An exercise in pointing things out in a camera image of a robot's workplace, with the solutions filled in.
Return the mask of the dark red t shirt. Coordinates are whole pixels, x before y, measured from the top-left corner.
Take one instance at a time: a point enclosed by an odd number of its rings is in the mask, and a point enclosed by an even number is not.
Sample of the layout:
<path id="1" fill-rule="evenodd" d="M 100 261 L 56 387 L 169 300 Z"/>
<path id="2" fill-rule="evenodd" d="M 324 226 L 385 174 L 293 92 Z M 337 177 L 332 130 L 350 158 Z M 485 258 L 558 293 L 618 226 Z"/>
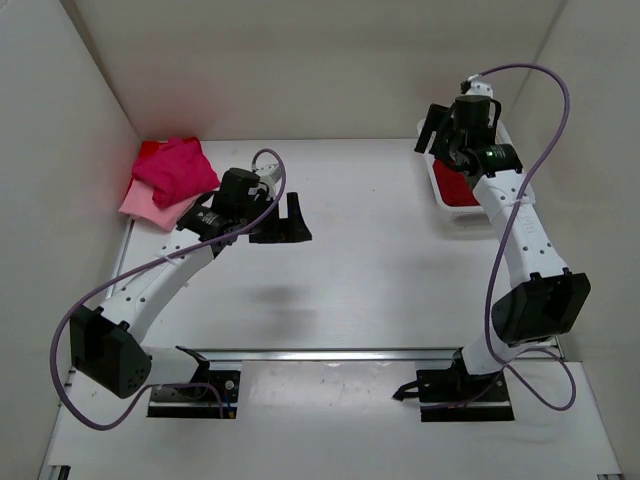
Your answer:
<path id="1" fill-rule="evenodd" d="M 438 191 L 445 205 L 450 207 L 475 207 L 479 203 L 460 172 L 448 169 L 439 159 L 433 163 Z"/>

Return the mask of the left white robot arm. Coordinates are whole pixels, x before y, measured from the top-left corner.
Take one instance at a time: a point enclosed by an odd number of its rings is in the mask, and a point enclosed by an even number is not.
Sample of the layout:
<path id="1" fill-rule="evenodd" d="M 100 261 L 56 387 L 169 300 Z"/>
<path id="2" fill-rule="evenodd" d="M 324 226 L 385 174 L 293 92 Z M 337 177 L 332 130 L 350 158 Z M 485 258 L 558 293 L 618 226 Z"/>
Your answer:
<path id="1" fill-rule="evenodd" d="M 177 221 L 157 253 L 159 265 L 134 275 L 95 309 L 80 307 L 72 314 L 73 366 L 120 399 L 158 384 L 174 384 L 188 398 L 203 395 L 209 363 L 202 355 L 142 342 L 172 298 L 238 236 L 257 244 L 311 240 L 296 193 L 285 197 L 287 217 L 279 215 L 283 181 L 279 164 L 227 170 L 219 188 L 198 198 Z"/>

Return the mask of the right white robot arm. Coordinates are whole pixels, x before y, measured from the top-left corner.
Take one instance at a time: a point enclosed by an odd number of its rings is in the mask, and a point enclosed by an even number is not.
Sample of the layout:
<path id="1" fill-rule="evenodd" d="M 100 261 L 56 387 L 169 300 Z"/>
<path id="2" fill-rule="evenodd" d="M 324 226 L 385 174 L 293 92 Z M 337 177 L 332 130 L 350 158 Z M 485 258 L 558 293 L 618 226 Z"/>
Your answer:
<path id="1" fill-rule="evenodd" d="M 448 387 L 465 401 L 527 348 L 569 332 L 591 289 L 587 275 L 572 272 L 549 239 L 515 148 L 498 142 L 501 110 L 492 87 L 472 76 L 450 106 L 429 107 L 415 147 L 464 178 L 509 273 L 510 291 L 486 300 L 482 336 L 454 356 Z"/>

